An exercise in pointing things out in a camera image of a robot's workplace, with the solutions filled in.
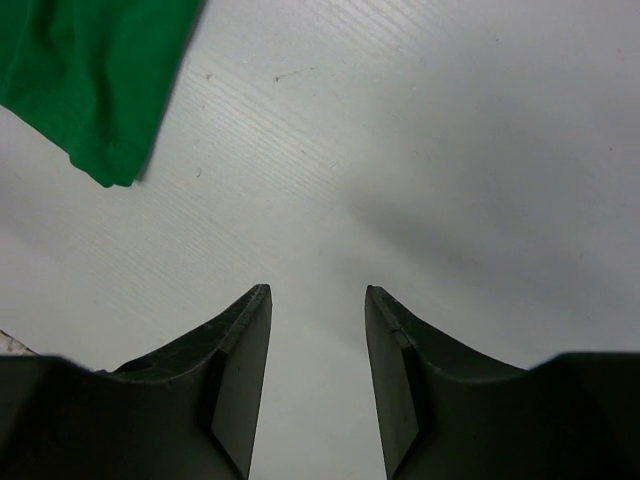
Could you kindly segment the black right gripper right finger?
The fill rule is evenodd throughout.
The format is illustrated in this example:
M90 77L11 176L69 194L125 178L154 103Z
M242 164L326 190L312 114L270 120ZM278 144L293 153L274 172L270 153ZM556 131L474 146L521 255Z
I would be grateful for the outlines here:
M565 353L531 369L484 355L379 286L366 340L390 479L635 479L639 357Z

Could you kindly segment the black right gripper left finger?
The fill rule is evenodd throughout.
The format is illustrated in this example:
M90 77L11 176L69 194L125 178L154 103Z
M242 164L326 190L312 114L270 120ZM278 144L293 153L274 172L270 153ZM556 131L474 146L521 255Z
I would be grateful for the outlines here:
M252 287L215 318L114 371L1 360L5 479L245 479L272 299Z

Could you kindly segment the green t shirt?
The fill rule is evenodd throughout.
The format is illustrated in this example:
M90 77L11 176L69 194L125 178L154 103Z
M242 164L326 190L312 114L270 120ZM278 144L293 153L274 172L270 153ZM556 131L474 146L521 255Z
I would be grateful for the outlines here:
M154 148L200 1L4 1L1 105L101 186Z

